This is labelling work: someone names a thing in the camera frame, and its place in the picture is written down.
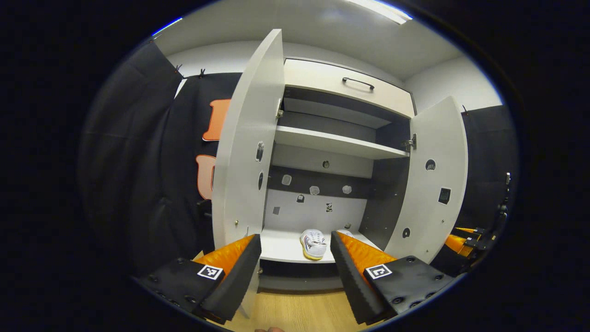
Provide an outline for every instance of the white shelf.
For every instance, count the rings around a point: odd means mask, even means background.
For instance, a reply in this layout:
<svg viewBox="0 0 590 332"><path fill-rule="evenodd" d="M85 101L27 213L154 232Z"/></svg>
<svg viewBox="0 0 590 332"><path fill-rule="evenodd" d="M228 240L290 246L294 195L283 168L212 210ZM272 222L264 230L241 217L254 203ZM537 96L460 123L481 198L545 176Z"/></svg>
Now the white shelf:
<svg viewBox="0 0 590 332"><path fill-rule="evenodd" d="M354 237L362 242L377 248L373 242L369 241L364 235L358 232L352 232ZM326 236L327 249L324 257L319 261L313 261L303 256L303 247L299 241L300 232L287 232L282 230L263 229L260 233L260 245L262 253L260 259L268 261L288 262L288 263L335 263L334 256L330 251L331 234Z"/></svg>
<svg viewBox="0 0 590 332"><path fill-rule="evenodd" d="M285 126L277 126L274 140L278 144L353 155L373 160L409 157L409 153L405 151L361 141L360 139Z"/></svg>

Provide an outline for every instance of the white ceiling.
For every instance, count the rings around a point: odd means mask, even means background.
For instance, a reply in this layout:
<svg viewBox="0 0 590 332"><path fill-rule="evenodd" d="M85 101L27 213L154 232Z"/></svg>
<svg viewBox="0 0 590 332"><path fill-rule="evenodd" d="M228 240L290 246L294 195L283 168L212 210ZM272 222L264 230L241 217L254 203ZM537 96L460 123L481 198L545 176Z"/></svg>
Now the white ceiling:
<svg viewBox="0 0 590 332"><path fill-rule="evenodd" d="M406 80L461 51L415 19L397 23L345 0L221 0L161 32L169 56L191 48L262 40L273 28L283 41L345 54Z"/></svg>

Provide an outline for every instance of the drawer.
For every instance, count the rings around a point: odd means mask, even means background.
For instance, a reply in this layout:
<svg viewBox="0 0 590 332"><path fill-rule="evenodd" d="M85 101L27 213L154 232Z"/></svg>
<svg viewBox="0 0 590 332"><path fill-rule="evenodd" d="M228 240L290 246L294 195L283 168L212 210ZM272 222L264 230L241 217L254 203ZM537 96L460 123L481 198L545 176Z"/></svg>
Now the drawer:
<svg viewBox="0 0 590 332"><path fill-rule="evenodd" d="M406 118L414 117L414 105L409 92L358 71L313 61L287 59L284 74L285 86L348 97Z"/></svg>

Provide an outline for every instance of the wooden floor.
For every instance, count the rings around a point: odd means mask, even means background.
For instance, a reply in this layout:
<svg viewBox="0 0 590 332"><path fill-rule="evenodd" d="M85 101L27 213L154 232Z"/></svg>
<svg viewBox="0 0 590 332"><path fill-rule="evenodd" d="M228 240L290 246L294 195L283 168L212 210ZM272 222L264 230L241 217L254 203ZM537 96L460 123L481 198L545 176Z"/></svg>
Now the wooden floor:
<svg viewBox="0 0 590 332"><path fill-rule="evenodd" d="M253 332L279 327L285 332L353 332L367 328L357 324L344 291L323 293L256 294L251 318L240 310L223 327L232 331Z"/></svg>

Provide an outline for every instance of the white sneaker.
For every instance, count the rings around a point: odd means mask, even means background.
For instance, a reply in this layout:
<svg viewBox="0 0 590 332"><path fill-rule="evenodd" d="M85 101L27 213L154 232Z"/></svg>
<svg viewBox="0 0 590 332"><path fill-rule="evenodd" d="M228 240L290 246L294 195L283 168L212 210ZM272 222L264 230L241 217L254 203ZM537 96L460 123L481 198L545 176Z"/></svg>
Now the white sneaker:
<svg viewBox="0 0 590 332"><path fill-rule="evenodd" d="M355 238L354 235L350 231L348 231L346 229L339 229L339 230L337 230L337 232L340 232L340 233L342 233L344 235L348 235L348 236L352 237L353 239Z"/></svg>
<svg viewBox="0 0 590 332"><path fill-rule="evenodd" d="M306 258L318 261L326 253L326 238L324 234L317 229L306 229L299 238L303 245L303 255Z"/></svg>

